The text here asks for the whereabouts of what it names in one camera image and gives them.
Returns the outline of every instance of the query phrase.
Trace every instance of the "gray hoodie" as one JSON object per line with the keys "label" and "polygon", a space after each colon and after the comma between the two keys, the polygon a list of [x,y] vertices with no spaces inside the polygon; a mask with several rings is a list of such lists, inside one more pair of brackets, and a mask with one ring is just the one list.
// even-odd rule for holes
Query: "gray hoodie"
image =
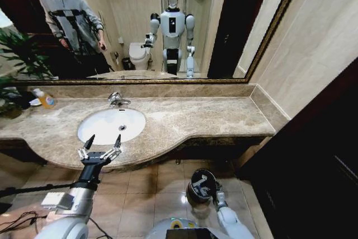
{"label": "gray hoodie", "polygon": [[46,22],[58,39],[65,38],[77,55],[99,53],[98,30],[101,20],[85,0],[40,0]]}

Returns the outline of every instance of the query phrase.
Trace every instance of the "tiled floor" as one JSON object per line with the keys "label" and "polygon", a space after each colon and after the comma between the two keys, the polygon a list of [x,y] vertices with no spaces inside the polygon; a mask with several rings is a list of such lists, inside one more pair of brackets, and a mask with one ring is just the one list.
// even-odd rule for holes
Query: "tiled floor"
{"label": "tiled floor", "polygon": [[[174,161],[168,161],[133,172],[103,173],[102,183],[94,197],[91,217],[117,239],[144,238],[156,222],[169,217],[188,218],[200,226],[220,229],[212,203],[203,210],[197,210],[186,199],[186,186],[198,168],[210,169],[223,184],[229,206],[237,212],[255,238],[272,238],[251,186],[235,178],[230,163],[187,160],[177,165]],[[77,177],[78,172],[73,170],[46,166],[37,170],[24,187],[66,184]],[[11,221],[30,210],[47,214],[40,207],[44,195],[17,195],[13,206],[0,216],[0,223]],[[88,223],[88,227],[90,238],[103,235],[92,222]],[[33,238],[35,235],[35,227],[31,226],[13,232],[11,238]]]}

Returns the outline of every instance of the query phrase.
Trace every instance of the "mirror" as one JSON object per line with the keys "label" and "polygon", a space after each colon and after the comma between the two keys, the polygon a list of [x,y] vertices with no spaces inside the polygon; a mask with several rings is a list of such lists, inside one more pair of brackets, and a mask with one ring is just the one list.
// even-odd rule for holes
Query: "mirror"
{"label": "mirror", "polygon": [[73,83],[248,82],[262,56],[257,53],[262,41],[269,42],[268,29],[277,27],[283,15],[277,11],[284,4],[0,0],[0,76]]}

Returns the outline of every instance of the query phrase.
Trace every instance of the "toilet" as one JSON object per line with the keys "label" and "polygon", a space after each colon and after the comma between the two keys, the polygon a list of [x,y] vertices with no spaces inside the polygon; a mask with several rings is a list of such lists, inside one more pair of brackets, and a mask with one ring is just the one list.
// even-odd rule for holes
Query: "toilet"
{"label": "toilet", "polygon": [[150,48],[141,48],[143,43],[133,42],[129,45],[129,58],[136,70],[147,70]]}

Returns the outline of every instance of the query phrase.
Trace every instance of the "drain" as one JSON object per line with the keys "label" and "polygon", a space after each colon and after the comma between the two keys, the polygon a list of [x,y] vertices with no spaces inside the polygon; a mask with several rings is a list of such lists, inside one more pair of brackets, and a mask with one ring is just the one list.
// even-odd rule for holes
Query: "drain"
{"label": "drain", "polygon": [[118,128],[119,131],[124,131],[125,129],[127,129],[127,126],[125,126],[125,125],[121,125]]}

